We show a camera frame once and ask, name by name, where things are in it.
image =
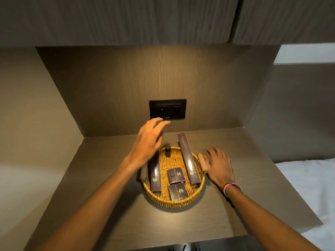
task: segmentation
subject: wicker basket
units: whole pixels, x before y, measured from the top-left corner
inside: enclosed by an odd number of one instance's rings
[[[155,203],[157,203],[160,206],[166,207],[166,208],[181,208],[184,207],[188,204],[190,204],[191,202],[193,202],[198,195],[200,194],[203,186],[204,186],[204,182],[205,182],[205,175],[202,171],[202,168],[200,166],[198,157],[195,156],[192,153],[195,165],[197,167],[198,173],[199,173],[199,177],[201,179],[201,183],[200,184],[195,184],[192,185],[190,184],[190,180],[188,178],[187,175],[187,171],[186,171],[186,167],[185,167],[185,163],[184,163],[184,159],[183,159],[183,155],[182,155],[182,151],[179,147],[171,147],[171,157],[167,158],[165,156],[165,148],[162,148],[159,151],[159,163],[161,166],[161,186],[162,186],[162,192],[151,192],[150,191],[150,181],[148,178],[148,172],[146,174],[146,178],[143,181],[143,186],[145,189],[145,192],[147,193],[147,195],[149,196],[149,198],[151,200],[153,200]],[[172,169],[172,168],[177,168],[177,167],[181,167],[183,170],[183,174],[185,176],[185,187],[187,190],[187,194],[188,194],[188,198],[179,200],[179,201],[172,201],[170,198],[170,193],[169,193],[169,179],[168,179],[168,173],[167,170],[168,169]]]

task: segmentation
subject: hand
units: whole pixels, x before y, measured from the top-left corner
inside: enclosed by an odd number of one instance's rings
[[[209,163],[206,155],[204,155],[204,159],[208,168],[209,178],[223,190],[227,183],[235,182],[232,173],[232,163],[224,151],[218,147],[214,147],[214,149],[206,149],[212,158],[212,164]]]
[[[163,128],[170,124],[162,118],[153,118],[141,127],[131,152],[126,159],[134,171],[137,171],[160,149],[162,143]]]

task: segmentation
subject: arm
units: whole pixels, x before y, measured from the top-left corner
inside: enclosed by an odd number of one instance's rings
[[[160,148],[162,129],[170,123],[162,120],[154,118],[141,127],[131,152],[118,170],[39,247],[38,251],[84,251],[93,248],[126,183]]]
[[[235,178],[229,157],[218,147],[214,149],[207,149],[211,155],[212,164],[206,156],[204,158],[210,179],[223,190],[227,183],[235,182]],[[225,192],[266,250],[319,250],[275,215],[243,194],[237,187],[229,185]]]

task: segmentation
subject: countertop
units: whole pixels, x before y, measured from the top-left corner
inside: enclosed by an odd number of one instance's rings
[[[236,182],[259,205],[299,232],[322,225],[244,128],[186,132],[193,153],[218,146],[232,161]],[[85,138],[25,250],[35,249],[117,169],[136,135]],[[163,144],[178,146],[177,132]],[[138,174],[121,195],[95,250],[132,250],[246,235],[238,215],[206,177],[191,205],[167,210],[146,196]]]

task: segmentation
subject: small bottle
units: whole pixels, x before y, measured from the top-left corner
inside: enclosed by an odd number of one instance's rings
[[[170,145],[165,146],[165,156],[169,158],[171,156],[171,147]]]

